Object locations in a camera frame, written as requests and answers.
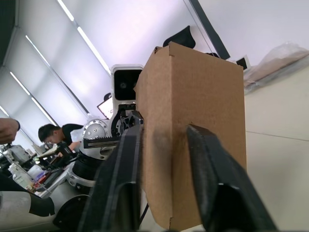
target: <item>man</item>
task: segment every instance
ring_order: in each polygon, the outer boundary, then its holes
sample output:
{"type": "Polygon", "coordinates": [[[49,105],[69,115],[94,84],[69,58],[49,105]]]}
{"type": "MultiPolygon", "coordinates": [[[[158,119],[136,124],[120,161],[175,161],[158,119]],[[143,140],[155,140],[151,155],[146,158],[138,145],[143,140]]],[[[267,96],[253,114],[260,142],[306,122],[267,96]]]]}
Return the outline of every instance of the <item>man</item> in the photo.
{"type": "MultiPolygon", "coordinates": [[[[15,119],[0,118],[0,145],[13,142],[19,129],[20,124],[15,119]]],[[[28,192],[15,181],[13,181],[13,179],[7,178],[3,174],[0,174],[0,183],[0,191],[28,192]]]]}
{"type": "Polygon", "coordinates": [[[77,124],[66,124],[62,127],[47,124],[39,128],[39,139],[41,142],[53,144],[58,144],[63,141],[71,150],[74,150],[81,142],[72,142],[71,132],[81,128],[83,126],[77,124]]]}

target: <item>cardboard box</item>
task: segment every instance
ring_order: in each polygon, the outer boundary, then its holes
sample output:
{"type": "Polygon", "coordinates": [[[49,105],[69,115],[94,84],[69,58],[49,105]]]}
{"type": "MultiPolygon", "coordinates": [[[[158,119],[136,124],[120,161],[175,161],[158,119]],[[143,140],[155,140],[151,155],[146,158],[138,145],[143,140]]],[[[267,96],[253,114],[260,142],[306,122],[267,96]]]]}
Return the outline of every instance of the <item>cardboard box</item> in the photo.
{"type": "Polygon", "coordinates": [[[145,119],[143,188],[154,219],[179,231],[199,225],[186,125],[217,134],[245,168],[243,68],[170,43],[151,54],[136,94],[145,119]]]}

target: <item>black shirt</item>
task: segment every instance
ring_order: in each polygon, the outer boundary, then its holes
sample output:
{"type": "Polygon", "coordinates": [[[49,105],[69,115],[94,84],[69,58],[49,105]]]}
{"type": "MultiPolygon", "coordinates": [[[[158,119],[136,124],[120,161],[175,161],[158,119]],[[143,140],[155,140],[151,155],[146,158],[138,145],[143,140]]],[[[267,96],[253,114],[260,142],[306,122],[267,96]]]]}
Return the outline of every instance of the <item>black shirt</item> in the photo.
{"type": "Polygon", "coordinates": [[[73,130],[78,130],[83,128],[82,125],[77,125],[77,124],[66,124],[62,126],[62,132],[64,134],[64,142],[69,146],[72,143],[72,138],[71,138],[71,132],[73,130]]]}

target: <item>ceiling light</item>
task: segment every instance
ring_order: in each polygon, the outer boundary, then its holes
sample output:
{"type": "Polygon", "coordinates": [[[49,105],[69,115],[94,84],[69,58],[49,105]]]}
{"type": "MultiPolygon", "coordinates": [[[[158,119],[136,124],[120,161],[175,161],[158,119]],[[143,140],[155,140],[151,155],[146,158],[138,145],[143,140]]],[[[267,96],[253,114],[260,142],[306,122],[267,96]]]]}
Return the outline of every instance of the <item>ceiling light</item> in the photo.
{"type": "Polygon", "coordinates": [[[9,117],[9,114],[1,106],[0,106],[0,110],[2,110],[2,112],[4,112],[4,114],[9,117]]]}
{"type": "Polygon", "coordinates": [[[29,42],[32,44],[32,46],[34,47],[34,49],[40,54],[40,56],[42,57],[42,59],[46,62],[46,64],[48,66],[50,66],[50,64],[47,62],[47,60],[45,59],[45,57],[42,55],[42,53],[38,50],[38,48],[33,44],[33,42],[31,41],[31,39],[29,39],[29,37],[26,35],[27,40],[29,40],[29,42]]]}
{"type": "Polygon", "coordinates": [[[91,43],[91,41],[89,40],[89,38],[86,36],[85,32],[83,31],[83,29],[81,29],[81,27],[77,28],[78,32],[80,33],[80,35],[82,36],[82,38],[85,40],[85,42],[87,43],[87,45],[89,46],[89,48],[91,49],[91,51],[93,52],[93,54],[96,56],[96,58],[99,60],[99,62],[101,63],[101,65],[103,66],[103,68],[105,69],[105,71],[109,74],[109,76],[111,75],[111,70],[109,69],[108,65],[105,63],[105,61],[103,60],[103,58],[101,57],[101,55],[99,54],[99,52],[97,51],[97,49],[94,47],[94,45],[91,43]]]}
{"type": "Polygon", "coordinates": [[[29,91],[23,86],[23,84],[17,79],[17,77],[16,77],[12,72],[10,72],[10,74],[11,74],[12,77],[15,79],[15,81],[17,81],[17,83],[23,88],[23,90],[24,90],[28,95],[30,95],[29,91]]]}
{"type": "Polygon", "coordinates": [[[43,114],[48,118],[48,120],[54,125],[57,126],[56,123],[52,120],[52,118],[47,114],[47,112],[41,107],[41,105],[35,100],[34,98],[31,98],[33,102],[38,106],[38,108],[43,112],[43,114]]]}
{"type": "Polygon", "coordinates": [[[71,14],[71,12],[68,10],[68,8],[66,7],[66,5],[63,3],[62,0],[58,0],[60,6],[62,7],[62,9],[64,10],[64,12],[67,14],[67,16],[69,17],[69,19],[71,21],[74,21],[74,17],[73,15],[71,14]]]}

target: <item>white wall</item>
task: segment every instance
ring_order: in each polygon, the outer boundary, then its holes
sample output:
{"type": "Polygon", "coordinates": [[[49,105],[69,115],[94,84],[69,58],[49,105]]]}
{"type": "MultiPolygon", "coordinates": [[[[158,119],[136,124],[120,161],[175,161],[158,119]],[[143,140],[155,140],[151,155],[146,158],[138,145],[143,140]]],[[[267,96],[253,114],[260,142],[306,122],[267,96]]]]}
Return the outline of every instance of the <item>white wall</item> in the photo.
{"type": "Polygon", "coordinates": [[[308,230],[309,67],[245,97],[248,173],[281,230],[308,230]]]}
{"type": "Polygon", "coordinates": [[[309,49],[307,0],[199,0],[232,59],[256,65],[287,41],[309,49]]]}

